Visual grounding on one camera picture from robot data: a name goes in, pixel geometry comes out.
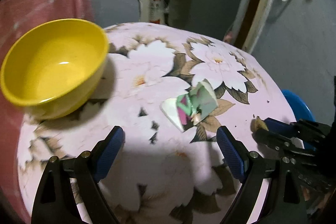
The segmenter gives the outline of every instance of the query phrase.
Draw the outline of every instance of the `floral tablecloth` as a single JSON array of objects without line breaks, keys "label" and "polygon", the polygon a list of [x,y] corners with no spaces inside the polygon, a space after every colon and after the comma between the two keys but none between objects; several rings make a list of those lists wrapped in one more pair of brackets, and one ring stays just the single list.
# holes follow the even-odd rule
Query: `floral tablecloth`
[{"label": "floral tablecloth", "polygon": [[[220,223],[240,183],[222,161],[216,130],[226,125],[248,150],[259,151],[250,130],[254,117],[295,120],[280,89],[252,56],[210,37],[148,23],[105,31],[108,61],[91,99],[54,121],[24,117],[17,168],[27,211],[52,155],[76,157],[119,125],[125,145],[99,186],[120,223]],[[160,104],[204,78],[218,108],[182,133]],[[81,216],[90,222],[75,180],[72,186]],[[266,187],[267,181],[250,221],[258,217]]]}]

